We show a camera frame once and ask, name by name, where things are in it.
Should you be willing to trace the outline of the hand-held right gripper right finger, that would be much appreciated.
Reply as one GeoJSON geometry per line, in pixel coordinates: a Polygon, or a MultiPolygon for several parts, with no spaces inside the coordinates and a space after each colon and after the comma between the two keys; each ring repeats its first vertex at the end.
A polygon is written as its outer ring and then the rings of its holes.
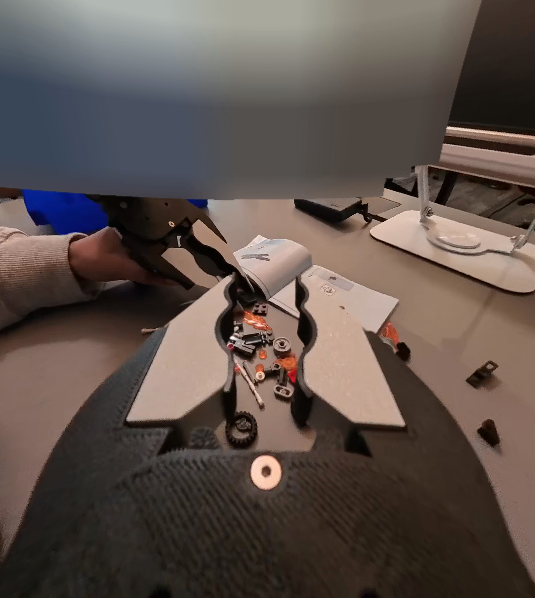
{"type": "Polygon", "coordinates": [[[346,428],[406,428],[366,331],[323,291],[324,283],[313,276],[295,280],[303,349],[291,400],[294,422],[316,428],[325,410],[346,428]]]}

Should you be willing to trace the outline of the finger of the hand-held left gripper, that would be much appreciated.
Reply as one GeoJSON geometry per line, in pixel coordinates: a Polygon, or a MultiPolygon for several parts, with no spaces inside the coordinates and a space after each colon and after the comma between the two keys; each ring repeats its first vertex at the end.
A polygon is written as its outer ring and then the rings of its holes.
{"type": "Polygon", "coordinates": [[[225,237],[204,211],[188,211],[189,236],[199,242],[226,242],[225,237]]]}
{"type": "Polygon", "coordinates": [[[214,233],[190,233],[177,237],[162,257],[195,286],[211,289],[230,274],[240,275],[239,285],[250,289],[250,281],[236,262],[228,244],[214,233]]]}

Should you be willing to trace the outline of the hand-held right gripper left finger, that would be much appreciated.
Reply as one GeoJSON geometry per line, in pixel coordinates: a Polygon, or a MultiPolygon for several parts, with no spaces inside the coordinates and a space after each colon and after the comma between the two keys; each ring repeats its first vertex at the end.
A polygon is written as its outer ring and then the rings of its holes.
{"type": "Polygon", "coordinates": [[[218,425],[234,416],[236,376],[227,340],[235,298],[230,275],[167,325],[127,425],[218,425]]]}

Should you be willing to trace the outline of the pile of lego pieces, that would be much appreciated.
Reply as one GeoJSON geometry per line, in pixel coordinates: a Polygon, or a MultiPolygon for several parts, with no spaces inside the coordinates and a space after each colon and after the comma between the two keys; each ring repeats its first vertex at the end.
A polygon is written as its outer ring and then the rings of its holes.
{"type": "Polygon", "coordinates": [[[229,350],[243,357],[242,363],[234,366],[235,373],[246,376],[260,407],[263,400],[255,387],[268,378],[276,381],[273,392],[279,400],[291,400],[299,362],[290,339],[276,336],[268,324],[267,311],[265,302],[237,307],[233,333],[227,342],[229,350]]]}

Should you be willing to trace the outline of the lego instruction booklet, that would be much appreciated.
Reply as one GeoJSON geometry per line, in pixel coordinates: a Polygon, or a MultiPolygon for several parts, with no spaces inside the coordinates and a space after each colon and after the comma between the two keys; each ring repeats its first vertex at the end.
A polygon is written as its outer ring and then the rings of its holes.
{"type": "Polygon", "coordinates": [[[271,305],[296,318],[294,289],[299,276],[315,284],[334,307],[356,318],[366,331],[379,332],[398,305],[394,297],[315,265],[308,249],[292,240],[258,235],[234,257],[271,305]]]}

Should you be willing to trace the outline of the person's left forearm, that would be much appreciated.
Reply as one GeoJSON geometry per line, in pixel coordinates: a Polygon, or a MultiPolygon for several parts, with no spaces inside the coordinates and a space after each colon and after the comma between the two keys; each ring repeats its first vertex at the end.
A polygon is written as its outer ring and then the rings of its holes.
{"type": "Polygon", "coordinates": [[[26,235],[0,227],[0,330],[33,311],[95,298],[104,284],[77,278],[69,247],[84,235],[26,235]]]}

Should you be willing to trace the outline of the thin black lego tyre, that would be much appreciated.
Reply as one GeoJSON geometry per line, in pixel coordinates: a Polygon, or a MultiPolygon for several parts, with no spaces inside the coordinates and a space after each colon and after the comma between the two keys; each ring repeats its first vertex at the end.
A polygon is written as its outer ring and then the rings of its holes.
{"type": "Polygon", "coordinates": [[[226,422],[225,435],[228,444],[237,450],[250,447],[258,436],[256,418],[249,412],[239,411],[226,422]]]}

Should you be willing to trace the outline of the long black lego piece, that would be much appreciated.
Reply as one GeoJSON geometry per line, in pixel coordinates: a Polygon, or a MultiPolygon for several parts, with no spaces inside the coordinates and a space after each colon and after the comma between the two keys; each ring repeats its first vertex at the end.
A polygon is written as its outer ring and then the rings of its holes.
{"type": "Polygon", "coordinates": [[[490,381],[497,368],[496,362],[487,361],[466,378],[466,383],[475,389],[481,388],[490,381]]]}

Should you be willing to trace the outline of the small black lego piece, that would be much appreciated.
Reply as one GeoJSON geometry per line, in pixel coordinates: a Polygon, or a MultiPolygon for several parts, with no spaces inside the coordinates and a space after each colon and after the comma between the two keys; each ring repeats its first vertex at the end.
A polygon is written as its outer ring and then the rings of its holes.
{"type": "Polygon", "coordinates": [[[501,437],[496,427],[496,423],[492,419],[484,420],[478,427],[477,434],[484,442],[493,448],[501,443],[501,437]]]}

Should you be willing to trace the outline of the person's left hand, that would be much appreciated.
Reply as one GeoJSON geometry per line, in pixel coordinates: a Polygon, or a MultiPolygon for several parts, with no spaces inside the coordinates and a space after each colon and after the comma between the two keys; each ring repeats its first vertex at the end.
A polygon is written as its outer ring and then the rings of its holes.
{"type": "Polygon", "coordinates": [[[84,282],[129,281],[151,286],[173,286],[176,282],[150,273],[136,263],[112,228],[72,240],[68,250],[69,267],[84,282]]]}

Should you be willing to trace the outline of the blue plastic bin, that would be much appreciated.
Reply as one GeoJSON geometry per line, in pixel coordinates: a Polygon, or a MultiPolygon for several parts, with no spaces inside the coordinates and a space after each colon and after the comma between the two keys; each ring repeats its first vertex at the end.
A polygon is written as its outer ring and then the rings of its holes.
{"type": "Polygon", "coordinates": [[[105,212],[88,197],[111,195],[37,190],[23,190],[22,193],[26,209],[34,222],[37,225],[51,226],[58,235],[69,233],[88,235],[110,227],[105,212]]]}

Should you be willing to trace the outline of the black power adapter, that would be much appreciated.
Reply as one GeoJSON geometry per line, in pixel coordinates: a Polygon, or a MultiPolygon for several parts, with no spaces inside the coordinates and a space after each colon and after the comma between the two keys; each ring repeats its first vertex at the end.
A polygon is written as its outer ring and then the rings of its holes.
{"type": "Polygon", "coordinates": [[[294,207],[321,220],[341,223],[356,214],[363,214],[364,205],[361,198],[295,198],[294,207]]]}

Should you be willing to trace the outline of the white monitor stand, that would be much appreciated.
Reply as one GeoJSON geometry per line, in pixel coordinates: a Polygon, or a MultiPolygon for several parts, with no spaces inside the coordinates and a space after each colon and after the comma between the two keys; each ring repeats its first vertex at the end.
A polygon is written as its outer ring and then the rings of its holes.
{"type": "Polygon", "coordinates": [[[370,230],[379,242],[404,250],[498,289],[535,290],[535,217],[525,233],[506,236],[434,214],[428,167],[415,167],[418,211],[404,211],[370,230]]]}

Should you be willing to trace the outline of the silver monitor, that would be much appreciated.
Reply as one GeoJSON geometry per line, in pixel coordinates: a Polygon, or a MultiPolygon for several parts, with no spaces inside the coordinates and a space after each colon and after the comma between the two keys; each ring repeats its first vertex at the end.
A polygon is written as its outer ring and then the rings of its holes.
{"type": "Polygon", "coordinates": [[[482,1],[437,166],[535,187],[535,1],[482,1]]]}

